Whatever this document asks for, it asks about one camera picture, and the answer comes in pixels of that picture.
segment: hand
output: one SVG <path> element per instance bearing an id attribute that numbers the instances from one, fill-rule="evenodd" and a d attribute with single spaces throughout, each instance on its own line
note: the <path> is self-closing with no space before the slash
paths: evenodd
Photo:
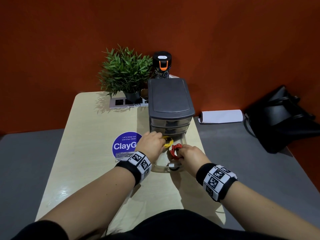
<path id="1" fill-rule="evenodd" d="M 180 157 L 179 161 L 182 166 L 193 177 L 196 177 L 202 165 L 211 162 L 198 147 L 187 144 L 182 145 L 182 148 L 179 149 L 178 157 Z"/>
<path id="2" fill-rule="evenodd" d="M 146 132 L 138 141 L 135 151 L 144 153 L 149 161 L 154 163 L 164 150 L 165 143 L 166 140 L 162 138 L 160 132 Z"/>

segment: red cable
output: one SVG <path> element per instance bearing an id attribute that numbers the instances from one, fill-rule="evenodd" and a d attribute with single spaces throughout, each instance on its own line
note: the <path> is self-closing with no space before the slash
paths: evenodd
<path id="1" fill-rule="evenodd" d="M 178 143 L 177 145 L 172 145 L 172 149 L 170 150 L 171 156 L 173 159 L 175 160 L 179 160 L 179 158 L 174 154 L 176 149 L 180 149 L 182 148 L 182 145 L 180 143 Z"/>

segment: light wood table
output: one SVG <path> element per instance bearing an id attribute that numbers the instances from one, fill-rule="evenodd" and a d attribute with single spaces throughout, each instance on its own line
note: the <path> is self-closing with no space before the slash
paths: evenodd
<path id="1" fill-rule="evenodd" d="M 117 136 L 149 130 L 148 107 L 109 109 L 109 100 L 105 92 L 85 92 L 75 97 L 36 220 L 116 165 L 112 145 Z M 194 120 L 186 141 L 203 150 Z M 188 209 L 220 225 L 226 221 L 223 207 L 185 171 L 151 172 L 138 186 L 108 231 L 131 230 L 144 219 L 171 209 Z"/>

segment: wristband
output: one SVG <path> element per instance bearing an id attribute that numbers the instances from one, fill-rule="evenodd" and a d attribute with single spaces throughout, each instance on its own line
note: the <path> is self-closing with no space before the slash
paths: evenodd
<path id="1" fill-rule="evenodd" d="M 116 167 L 122 167 L 129 170 L 137 184 L 141 183 L 151 171 L 151 162 L 142 152 L 132 152 L 121 158 Z"/>
<path id="2" fill-rule="evenodd" d="M 237 176 L 221 165 L 206 163 L 196 174 L 199 184 L 214 201 L 223 200 L 231 187 L 237 181 Z"/>

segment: black plant pot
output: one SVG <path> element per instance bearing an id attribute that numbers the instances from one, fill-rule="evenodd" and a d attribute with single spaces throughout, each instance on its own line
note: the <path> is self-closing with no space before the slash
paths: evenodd
<path id="1" fill-rule="evenodd" d="M 132 103 L 135 103 L 139 98 L 141 98 L 141 90 L 134 93 L 127 93 L 127 92 L 123 92 L 123 93 L 125 95 L 125 98 Z"/>

